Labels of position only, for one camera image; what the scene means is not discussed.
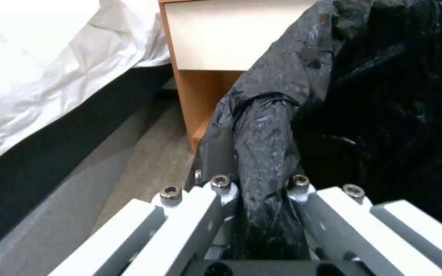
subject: white sheet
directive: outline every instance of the white sheet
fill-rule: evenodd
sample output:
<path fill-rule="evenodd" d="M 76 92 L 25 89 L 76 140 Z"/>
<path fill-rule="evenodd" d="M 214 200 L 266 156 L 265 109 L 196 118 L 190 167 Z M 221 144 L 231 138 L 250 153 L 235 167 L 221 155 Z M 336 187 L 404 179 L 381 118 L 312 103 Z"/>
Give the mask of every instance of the white sheet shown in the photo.
<path fill-rule="evenodd" d="M 0 156 L 129 68 L 169 61 L 157 0 L 0 0 Z"/>

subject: gray carpet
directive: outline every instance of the gray carpet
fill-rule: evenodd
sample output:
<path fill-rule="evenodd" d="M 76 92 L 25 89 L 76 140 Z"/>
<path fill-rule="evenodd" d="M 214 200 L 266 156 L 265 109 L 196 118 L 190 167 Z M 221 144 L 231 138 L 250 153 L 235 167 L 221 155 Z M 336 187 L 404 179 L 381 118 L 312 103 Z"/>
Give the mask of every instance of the gray carpet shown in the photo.
<path fill-rule="evenodd" d="M 131 199 L 150 201 L 162 187 L 184 185 L 193 154 L 179 102 L 156 100 L 149 121 L 149 129 L 135 145 L 93 232 Z"/>

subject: drawer front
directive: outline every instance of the drawer front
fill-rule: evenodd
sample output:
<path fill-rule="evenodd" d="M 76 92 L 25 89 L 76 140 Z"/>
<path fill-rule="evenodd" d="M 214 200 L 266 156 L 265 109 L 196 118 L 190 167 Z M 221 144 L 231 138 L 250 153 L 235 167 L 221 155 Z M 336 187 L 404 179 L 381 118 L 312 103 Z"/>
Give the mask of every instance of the drawer front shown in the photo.
<path fill-rule="evenodd" d="M 165 5 L 179 70 L 248 70 L 314 0 L 202 0 Z"/>

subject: black fabric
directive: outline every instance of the black fabric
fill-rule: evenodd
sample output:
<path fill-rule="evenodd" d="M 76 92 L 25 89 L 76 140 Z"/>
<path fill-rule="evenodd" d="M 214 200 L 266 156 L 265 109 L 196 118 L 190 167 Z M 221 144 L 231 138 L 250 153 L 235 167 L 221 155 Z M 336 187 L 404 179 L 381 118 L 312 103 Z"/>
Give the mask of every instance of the black fabric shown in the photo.
<path fill-rule="evenodd" d="M 242 191 L 240 258 L 305 257 L 286 195 L 300 170 L 442 222 L 442 0 L 316 2 L 218 103 L 191 171 L 223 151 Z"/>
<path fill-rule="evenodd" d="M 172 77 L 172 66 L 133 68 L 0 157 L 0 239 Z"/>

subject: black plastic bag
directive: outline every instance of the black plastic bag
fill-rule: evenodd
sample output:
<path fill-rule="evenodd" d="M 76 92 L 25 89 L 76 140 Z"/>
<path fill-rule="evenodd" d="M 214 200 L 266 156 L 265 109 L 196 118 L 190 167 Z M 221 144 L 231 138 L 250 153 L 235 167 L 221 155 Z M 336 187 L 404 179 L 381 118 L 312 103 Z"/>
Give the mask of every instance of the black plastic bag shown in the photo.
<path fill-rule="evenodd" d="M 241 188 L 237 258 L 307 257 L 285 188 L 302 170 L 442 222 L 442 1 L 316 2 L 218 103 L 187 189 L 198 168 Z"/>

